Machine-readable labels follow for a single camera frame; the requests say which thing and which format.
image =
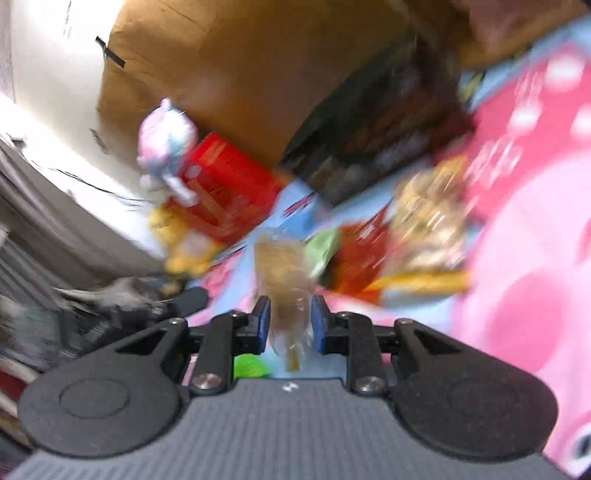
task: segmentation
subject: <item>black tape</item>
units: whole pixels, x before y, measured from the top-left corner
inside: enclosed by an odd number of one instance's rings
[[[111,50],[109,50],[107,48],[107,44],[100,37],[96,37],[95,42],[97,42],[103,49],[103,53],[105,54],[106,58],[113,60],[122,69],[125,68],[125,60],[119,57],[118,55],[114,54]]]

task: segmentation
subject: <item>yellow toy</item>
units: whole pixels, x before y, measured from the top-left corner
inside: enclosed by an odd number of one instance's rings
[[[192,230],[178,213],[165,205],[156,207],[148,221],[154,235],[168,248],[169,256],[164,263],[168,274],[200,277],[223,250],[221,244]]]

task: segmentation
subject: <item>white wall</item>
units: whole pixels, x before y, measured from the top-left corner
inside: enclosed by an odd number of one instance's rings
[[[27,138],[25,156],[58,188],[103,223],[156,257],[163,249],[147,225],[149,204],[130,207],[56,171],[75,174],[127,198],[145,199],[141,173],[101,152],[91,128],[103,54],[124,0],[15,0],[12,63],[16,104],[0,95],[0,128]],[[161,194],[152,199],[162,200]]]
[[[16,103],[76,154],[135,195],[140,173],[101,152],[96,100],[103,55],[124,0],[16,0],[12,2],[12,63]]]

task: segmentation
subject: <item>red box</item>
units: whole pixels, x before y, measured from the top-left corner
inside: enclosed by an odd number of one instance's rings
[[[192,207],[174,206],[196,230],[232,245],[271,213],[282,189],[278,180],[218,134],[209,134],[190,154],[181,179],[197,194]]]

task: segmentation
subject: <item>green object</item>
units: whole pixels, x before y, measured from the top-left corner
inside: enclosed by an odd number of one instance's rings
[[[310,276],[318,279],[326,270],[330,260],[340,248],[340,230],[331,228],[311,236],[304,247],[304,253],[311,262]]]
[[[258,355],[245,353],[234,359],[234,378],[261,378],[270,374],[271,369]]]

